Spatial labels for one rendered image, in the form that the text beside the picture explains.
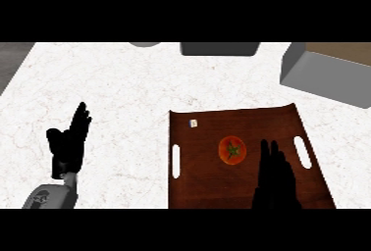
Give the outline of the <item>grey round object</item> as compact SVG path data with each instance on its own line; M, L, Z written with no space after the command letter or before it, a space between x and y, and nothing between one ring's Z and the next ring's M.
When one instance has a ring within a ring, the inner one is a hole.
M129 43L139 48L148 48L158 45L161 42L129 42Z

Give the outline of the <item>red tomato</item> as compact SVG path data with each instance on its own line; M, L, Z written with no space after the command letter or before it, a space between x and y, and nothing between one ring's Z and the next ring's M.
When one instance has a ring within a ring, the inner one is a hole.
M219 158L226 165L238 165L247 157L247 145L242 139L235 136L226 136L219 142Z

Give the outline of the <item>dark grey rectangular block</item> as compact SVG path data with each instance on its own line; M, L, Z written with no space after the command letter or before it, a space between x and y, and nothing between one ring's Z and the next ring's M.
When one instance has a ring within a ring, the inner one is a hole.
M260 44L257 42L183 42L185 56L254 56Z

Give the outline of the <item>grey cardboard box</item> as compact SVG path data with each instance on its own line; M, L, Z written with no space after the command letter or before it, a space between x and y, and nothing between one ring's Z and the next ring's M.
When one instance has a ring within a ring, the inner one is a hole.
M293 42L279 84L358 108L371 108L371 42Z

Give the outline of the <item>dark brown wooden tray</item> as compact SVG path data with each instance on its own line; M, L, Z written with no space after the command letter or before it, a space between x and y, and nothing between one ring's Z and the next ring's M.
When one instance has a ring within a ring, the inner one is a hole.
M197 127L189 127L197 120ZM219 142L238 136L247 157L238 165L219 158ZM180 148L180 175L169 177L172 208L248 208L259 185L260 141L272 140L284 152L296 176L296 194L306 209L331 209L334 200L316 155L300 162L294 138L308 136L293 104L276 108L170 114L170 145Z

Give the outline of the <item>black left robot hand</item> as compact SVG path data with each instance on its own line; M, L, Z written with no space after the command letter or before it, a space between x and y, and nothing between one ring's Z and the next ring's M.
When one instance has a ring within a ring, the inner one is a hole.
M92 117L84 102L80 103L70 128L46 131L49 150L52 153L52 178L62 179L67 173L77 174L83 166L84 143L89 134Z

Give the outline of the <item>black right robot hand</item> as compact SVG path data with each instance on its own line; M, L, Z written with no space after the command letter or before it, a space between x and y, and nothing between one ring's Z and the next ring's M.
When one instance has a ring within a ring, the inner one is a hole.
M260 141L259 185L253 199L256 210L299 210L296 176L275 140Z

